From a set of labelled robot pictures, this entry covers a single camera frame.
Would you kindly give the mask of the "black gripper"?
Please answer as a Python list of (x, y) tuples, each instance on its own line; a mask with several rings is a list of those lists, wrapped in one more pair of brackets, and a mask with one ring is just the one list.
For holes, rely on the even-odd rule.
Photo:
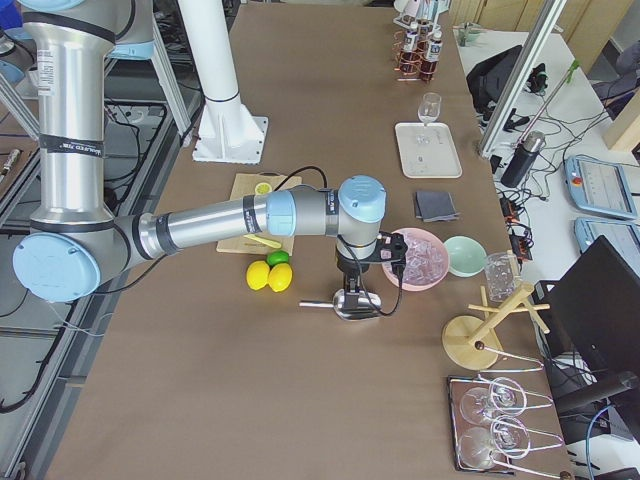
[(361, 254), (357, 266), (356, 260), (349, 252), (343, 253), (336, 248), (337, 267), (343, 273), (344, 318), (348, 321), (355, 320), (359, 312), (359, 290), (366, 289), (363, 276), (368, 271), (372, 259), (373, 253), (367, 256)]

